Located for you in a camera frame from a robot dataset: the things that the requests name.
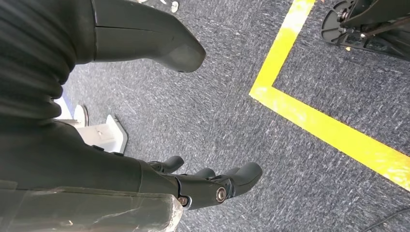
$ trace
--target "gray carpet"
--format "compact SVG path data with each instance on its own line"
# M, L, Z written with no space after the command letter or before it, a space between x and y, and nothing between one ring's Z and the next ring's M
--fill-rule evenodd
M176 16L207 50L195 73L150 60L77 66L65 86L91 124L115 114L125 155L182 156L181 173L258 162L260 183L218 207L186 212L180 232L357 232L410 206L408 191L248 96L290 0L181 0ZM319 36L336 1L318 1L274 86L410 154L409 63L327 45ZM157 0L149 5L170 10ZM373 232L408 232L410 215Z

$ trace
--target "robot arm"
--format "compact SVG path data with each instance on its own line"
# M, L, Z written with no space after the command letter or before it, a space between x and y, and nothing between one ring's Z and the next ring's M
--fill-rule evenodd
M75 64L150 58L179 72L205 51L173 16L129 0L0 0L0 180L17 189L166 193L186 209L218 205L262 175L249 163L216 176L173 175L180 157L146 163L86 145L52 118Z

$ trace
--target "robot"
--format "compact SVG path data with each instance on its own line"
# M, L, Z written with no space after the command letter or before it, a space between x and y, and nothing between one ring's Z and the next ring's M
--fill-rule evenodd
M155 199L172 196L186 210L215 206L245 194L260 179L262 169L252 162L219 175L207 168L193 175L172 174L183 165L181 157L145 162L108 153L85 144L74 127L54 119L60 107L53 99L62 95L61 85L76 64L149 58L177 72L197 70L205 50L174 16L130 0L2 0L0 31L0 231L77 225L59 218L75 217L78 204L110 194L126 202L144 196L145 208L155 213L113 210L93 223L126 215L125 224L138 220L143 228L162 217L155 202L165 201ZM90 193L93 198L84 197ZM83 200L67 197L73 194ZM42 200L27 201L33 198ZM50 209L55 205L60 214ZM24 213L27 207L35 210ZM82 219L96 212L82 209ZM24 227L46 217L43 227ZM91 230L81 228L76 231ZM113 231L109 228L93 231Z

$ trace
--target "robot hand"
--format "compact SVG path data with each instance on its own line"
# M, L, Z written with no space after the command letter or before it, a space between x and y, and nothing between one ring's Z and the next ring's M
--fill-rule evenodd
M184 164L179 156L166 162L148 163L156 172L173 173ZM194 175L168 175L178 183L178 200L185 209L197 209L223 203L226 199L248 192L259 180L262 169L256 163L247 163L242 168L232 168L224 174L215 175L212 169L204 168Z

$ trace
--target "black cable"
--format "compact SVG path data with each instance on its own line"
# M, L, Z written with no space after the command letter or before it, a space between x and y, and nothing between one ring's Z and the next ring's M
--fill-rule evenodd
M391 218L394 218L394 217L396 217L397 215L402 214L402 213L405 213L405 212L407 212L407 211L410 211L410 208L406 208L406 209L399 210L399 211L395 212L394 214L388 216L386 219L384 219L384 220L382 220L382 221L379 221L379 222L376 222L375 224L373 224L373 225L367 227L366 229L364 229L364 230L362 230L362 231L360 231L360 232L367 232L367 231L369 231L369 230L375 228L376 226L378 226L378 225L384 223L385 221L387 221L387 220L389 220L389 219L391 219Z

